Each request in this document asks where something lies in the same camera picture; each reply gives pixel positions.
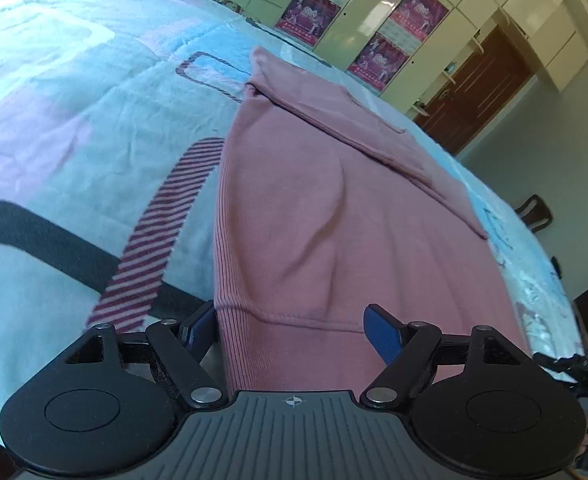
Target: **bed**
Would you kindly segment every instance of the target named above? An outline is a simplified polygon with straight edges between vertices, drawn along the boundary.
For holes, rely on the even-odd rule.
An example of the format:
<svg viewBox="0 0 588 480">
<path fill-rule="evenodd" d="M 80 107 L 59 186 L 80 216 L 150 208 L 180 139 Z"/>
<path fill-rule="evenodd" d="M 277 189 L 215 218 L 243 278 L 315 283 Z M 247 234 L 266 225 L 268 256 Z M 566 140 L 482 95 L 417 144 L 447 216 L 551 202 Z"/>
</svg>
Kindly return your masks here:
<svg viewBox="0 0 588 480">
<path fill-rule="evenodd" d="M 466 186 L 530 349 L 583 352 L 549 257 L 514 211 L 408 118 L 304 47 L 211 0 L 0 0 L 0 409 L 82 333 L 185 147 L 227 135 L 256 45 L 410 131 Z M 217 185 L 215 168 L 165 273 L 165 304 L 183 313 L 213 296 Z"/>
</svg>

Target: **wooden door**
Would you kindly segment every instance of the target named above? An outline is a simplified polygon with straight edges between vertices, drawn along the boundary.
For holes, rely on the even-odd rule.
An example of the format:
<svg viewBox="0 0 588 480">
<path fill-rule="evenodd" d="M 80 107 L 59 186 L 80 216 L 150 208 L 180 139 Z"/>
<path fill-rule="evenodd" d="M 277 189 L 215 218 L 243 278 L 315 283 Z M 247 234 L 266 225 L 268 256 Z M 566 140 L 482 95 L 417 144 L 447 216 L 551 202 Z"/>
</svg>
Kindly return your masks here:
<svg viewBox="0 0 588 480">
<path fill-rule="evenodd" d="M 431 138 L 455 155 L 532 77 L 506 35 L 496 27 L 425 107 L 429 117 L 415 119 Z"/>
</svg>

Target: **silver screw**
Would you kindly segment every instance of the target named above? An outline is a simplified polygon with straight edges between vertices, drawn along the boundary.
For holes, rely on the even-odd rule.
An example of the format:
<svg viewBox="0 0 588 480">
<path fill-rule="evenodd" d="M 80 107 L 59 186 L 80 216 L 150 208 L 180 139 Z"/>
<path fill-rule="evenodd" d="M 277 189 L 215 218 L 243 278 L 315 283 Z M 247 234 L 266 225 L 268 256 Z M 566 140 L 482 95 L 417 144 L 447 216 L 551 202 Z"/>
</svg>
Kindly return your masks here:
<svg viewBox="0 0 588 480">
<path fill-rule="evenodd" d="M 194 402 L 198 402 L 199 404 L 211 404 L 212 402 L 216 402 L 219 400 L 223 394 L 220 390 L 216 388 L 210 388 L 209 386 L 204 386 L 202 388 L 196 388 L 191 394 L 190 397 Z"/>
<path fill-rule="evenodd" d="M 396 398 L 396 392 L 391 388 L 372 388 L 366 393 L 366 397 L 372 402 L 384 404 L 385 402 L 392 402 Z"/>
</svg>

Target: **striped pattern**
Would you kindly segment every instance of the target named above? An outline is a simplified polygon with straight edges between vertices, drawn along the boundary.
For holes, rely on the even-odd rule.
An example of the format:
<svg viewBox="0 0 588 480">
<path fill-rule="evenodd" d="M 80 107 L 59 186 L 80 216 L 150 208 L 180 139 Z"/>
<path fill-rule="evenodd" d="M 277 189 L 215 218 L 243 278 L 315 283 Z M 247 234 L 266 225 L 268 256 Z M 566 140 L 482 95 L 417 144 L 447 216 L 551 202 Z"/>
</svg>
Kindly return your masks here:
<svg viewBox="0 0 588 480">
<path fill-rule="evenodd" d="M 119 267 L 87 320 L 134 332 L 161 286 L 172 248 L 199 191 L 220 162 L 224 139 L 195 142 L 176 163 L 138 220 Z"/>
</svg>

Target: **pink garment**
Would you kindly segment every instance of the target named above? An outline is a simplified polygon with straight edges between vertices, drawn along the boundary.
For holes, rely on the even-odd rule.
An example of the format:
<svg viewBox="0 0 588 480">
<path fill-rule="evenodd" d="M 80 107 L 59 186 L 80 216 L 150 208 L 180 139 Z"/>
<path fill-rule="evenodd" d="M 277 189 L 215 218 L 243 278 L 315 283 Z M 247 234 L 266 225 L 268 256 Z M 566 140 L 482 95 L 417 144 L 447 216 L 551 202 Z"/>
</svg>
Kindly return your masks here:
<svg viewBox="0 0 588 480">
<path fill-rule="evenodd" d="M 215 305 L 231 390 L 353 390 L 378 303 L 526 349 L 463 185 L 348 91 L 257 48 L 223 151 Z"/>
</svg>

